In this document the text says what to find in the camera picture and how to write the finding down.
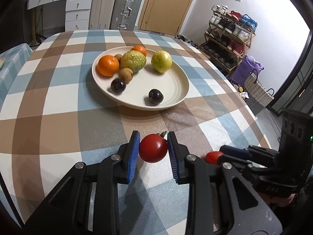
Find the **person's right hand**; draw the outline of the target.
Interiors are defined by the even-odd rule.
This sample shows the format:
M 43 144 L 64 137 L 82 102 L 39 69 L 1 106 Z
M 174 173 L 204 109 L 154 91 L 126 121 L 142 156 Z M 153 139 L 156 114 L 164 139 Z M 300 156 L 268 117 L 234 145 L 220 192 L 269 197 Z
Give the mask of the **person's right hand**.
M 279 207 L 286 207 L 288 206 L 294 199 L 296 194 L 291 194 L 289 197 L 277 197 L 277 196 L 270 196 L 263 193 L 258 193 L 259 196 L 265 201 L 267 205 L 277 204 Z

